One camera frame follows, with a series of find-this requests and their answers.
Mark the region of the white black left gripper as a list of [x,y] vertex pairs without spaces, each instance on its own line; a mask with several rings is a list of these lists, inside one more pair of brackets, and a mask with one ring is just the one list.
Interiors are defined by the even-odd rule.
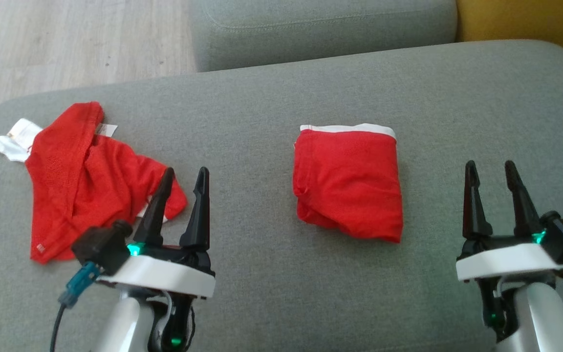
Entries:
[[[183,249],[208,250],[210,248],[210,172],[201,167],[194,187],[195,204],[185,232],[179,239]],[[174,169],[168,167],[158,189],[135,232],[135,242],[129,243],[129,258],[112,276],[98,277],[98,283],[127,288],[165,290],[198,298],[212,298],[216,279],[212,274],[187,265],[172,263],[143,255],[144,245],[163,245],[161,230],[165,218],[166,202],[172,193]]]

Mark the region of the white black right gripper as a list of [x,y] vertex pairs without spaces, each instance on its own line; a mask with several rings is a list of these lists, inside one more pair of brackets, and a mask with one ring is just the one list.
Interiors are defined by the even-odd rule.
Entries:
[[517,238],[490,238],[493,229],[483,211],[476,164],[470,160],[465,165],[463,192],[462,236],[467,240],[456,259],[456,276],[460,282],[563,270],[563,264],[554,261],[542,245],[518,239],[540,234],[540,217],[515,163],[507,160],[504,167],[507,187],[512,194],[513,232]]

